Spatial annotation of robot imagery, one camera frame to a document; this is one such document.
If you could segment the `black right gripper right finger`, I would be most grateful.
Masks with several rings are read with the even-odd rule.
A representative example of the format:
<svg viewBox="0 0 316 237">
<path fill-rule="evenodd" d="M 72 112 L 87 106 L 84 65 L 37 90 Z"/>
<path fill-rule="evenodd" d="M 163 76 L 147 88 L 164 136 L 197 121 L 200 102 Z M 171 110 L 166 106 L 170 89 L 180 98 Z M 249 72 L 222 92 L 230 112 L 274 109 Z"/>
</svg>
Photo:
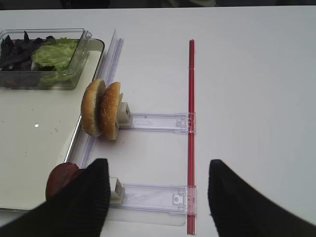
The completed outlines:
<svg viewBox="0 0 316 237">
<path fill-rule="evenodd" d="M 221 237 L 314 237 L 315 225 L 272 202 L 220 159 L 209 166 L 208 203 Z"/>
</svg>

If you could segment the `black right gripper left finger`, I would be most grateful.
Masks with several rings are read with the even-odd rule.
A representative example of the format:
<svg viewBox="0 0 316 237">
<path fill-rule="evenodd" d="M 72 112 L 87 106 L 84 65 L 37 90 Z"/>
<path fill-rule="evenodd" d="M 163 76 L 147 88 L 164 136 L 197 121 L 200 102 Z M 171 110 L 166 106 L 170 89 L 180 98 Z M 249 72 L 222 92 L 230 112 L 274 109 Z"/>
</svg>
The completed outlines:
<svg viewBox="0 0 316 237">
<path fill-rule="evenodd" d="M 52 199 L 4 225 L 2 237 L 98 237 L 110 206 L 107 159 L 98 158 Z"/>
</svg>

